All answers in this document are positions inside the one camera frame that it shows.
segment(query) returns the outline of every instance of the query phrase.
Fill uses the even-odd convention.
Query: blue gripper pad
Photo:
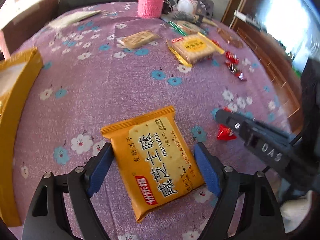
[[[101,151],[93,159],[88,167],[88,172],[91,173],[91,175],[89,175],[89,177],[87,178],[89,183],[87,194],[89,197],[92,197],[94,193],[97,193],[100,190],[100,187],[104,181],[104,178],[106,177],[113,158],[114,155],[111,143],[105,143]]]
[[[194,155],[208,190],[219,197],[223,184],[223,164],[209,153],[203,143],[195,144]]]

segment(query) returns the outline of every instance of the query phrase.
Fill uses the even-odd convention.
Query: metal screw
[[[51,172],[48,171],[43,175],[46,179],[51,177]]]
[[[84,168],[82,166],[78,166],[75,168],[76,173],[80,173],[84,170]]]
[[[225,170],[226,172],[232,172],[232,171],[233,171],[233,168],[232,168],[231,166],[225,166],[225,167],[224,167],[224,170]]]
[[[258,176],[259,178],[263,178],[263,177],[264,177],[264,173],[263,173],[262,171],[258,171],[258,172],[257,172],[257,176]]]

